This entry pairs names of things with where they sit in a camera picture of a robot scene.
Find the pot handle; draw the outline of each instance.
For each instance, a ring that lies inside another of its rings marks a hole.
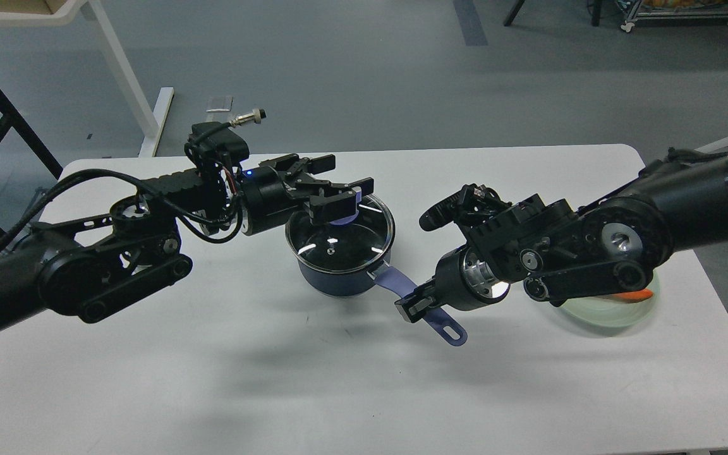
[[[386,261],[379,264],[369,274],[376,285],[395,292],[401,298],[417,288],[417,285],[409,277]],[[423,316],[423,320],[451,346],[462,346],[468,340],[468,332],[465,331],[465,328],[442,308],[430,309]]]

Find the gray floor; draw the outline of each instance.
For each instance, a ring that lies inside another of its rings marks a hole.
[[[253,153],[622,142],[650,161],[728,135],[722,23],[625,34],[612,2],[592,28],[583,0],[533,0],[504,28],[512,0],[474,0],[487,45],[467,46],[451,0],[104,3],[149,99],[176,89],[159,155],[223,95],[269,113],[239,131]],[[0,86],[62,164],[142,141],[92,39],[82,17],[0,29]],[[0,223],[51,184],[8,139]],[[697,253],[728,310],[728,244]]]

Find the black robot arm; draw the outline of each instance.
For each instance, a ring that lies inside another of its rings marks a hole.
[[[576,211],[563,199],[544,205],[534,194],[511,204],[489,188],[465,185],[420,219],[427,231],[448,222],[466,243],[442,257],[433,279],[396,302],[410,322],[441,305],[497,303],[512,282],[555,306],[637,291],[675,251],[728,241],[728,154],[671,150]]]
[[[248,146],[230,128],[264,117],[256,109],[227,123],[194,124],[185,155],[195,167],[182,172],[136,179],[89,169],[59,181],[0,239],[0,253],[38,210],[72,186],[110,176],[137,191],[107,214],[30,224],[28,236],[0,255],[0,331],[47,308],[99,322],[173,285],[193,268],[193,261],[179,251],[177,219],[201,239],[224,243],[240,231],[252,235],[283,225],[301,210],[315,224],[355,216],[358,200],[373,191],[373,179],[342,185],[315,178],[335,168],[333,155],[284,155],[243,170]],[[75,241],[78,233],[103,227],[112,231],[95,244]],[[212,236],[219,231],[229,233]]]

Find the glass lid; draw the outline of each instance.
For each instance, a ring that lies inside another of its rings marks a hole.
[[[314,226],[303,211],[286,224],[286,239],[297,259],[329,274],[363,270],[387,253],[394,237],[392,214],[372,194],[361,199],[358,216],[347,224]]]

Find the black cable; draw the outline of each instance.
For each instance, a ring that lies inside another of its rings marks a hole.
[[[49,202],[52,202],[53,199],[57,198],[61,193],[63,193],[66,190],[69,190],[70,188],[74,187],[75,185],[79,185],[83,183],[84,181],[90,181],[90,179],[95,178],[103,178],[104,176],[110,176],[111,178],[118,178],[123,179],[123,181],[127,181],[130,184],[133,184],[137,188],[144,190],[147,193],[150,193],[151,195],[157,197],[159,201],[161,201],[164,205],[167,205],[168,208],[173,210],[174,213],[177,213],[180,217],[186,217],[193,221],[200,222],[201,224],[205,224],[206,226],[211,227],[217,227],[217,226],[223,226],[226,224],[227,221],[231,220],[231,216],[229,220],[226,219],[206,219],[202,216],[195,215],[193,213],[188,212],[187,210],[183,209],[182,207],[179,207],[179,205],[176,205],[174,202],[171,202],[170,199],[165,198],[165,196],[162,196],[159,194],[159,192],[151,187],[150,185],[146,184],[144,181],[141,181],[138,178],[134,178],[133,176],[129,176],[127,174],[123,173],[117,173],[114,171],[108,171],[105,169],[86,169],[82,171],[78,171],[77,173],[72,173],[66,178],[59,181],[57,184],[55,184],[49,191],[47,191],[46,195],[43,196],[30,210],[28,210],[24,215],[21,217],[18,222],[11,227],[10,230],[8,230],[4,236],[0,237],[0,253],[5,250],[6,247],[8,247],[9,243],[15,239],[15,237],[18,236],[18,233],[23,230],[23,228],[30,222],[30,220],[38,215],[38,213],[46,207],[46,205],[49,204]]]
[[[226,123],[217,124],[216,126],[211,127],[209,130],[206,130],[205,132],[201,133],[198,137],[193,139],[193,141],[191,141],[191,144],[193,144],[193,146],[197,146],[198,144],[204,142],[204,139],[214,135],[214,133],[217,133],[220,130],[229,128],[231,126],[232,126],[232,123],[230,121],[228,121]]]
[[[237,236],[238,233],[240,232],[240,225],[243,222],[243,213],[240,212],[236,216],[235,223],[234,223],[234,229],[232,229],[231,233],[229,233],[225,237],[221,237],[221,238],[217,238],[217,239],[214,237],[207,236],[204,233],[202,233],[201,231],[199,231],[197,227],[190,224],[190,221],[188,221],[188,219],[179,217],[179,221],[181,221],[182,224],[184,224],[185,227],[191,231],[191,233],[193,233],[196,237],[198,237],[202,241],[205,241],[205,242],[208,242],[211,244],[225,244],[226,242],[231,241],[231,239],[234,239],[234,237]]]

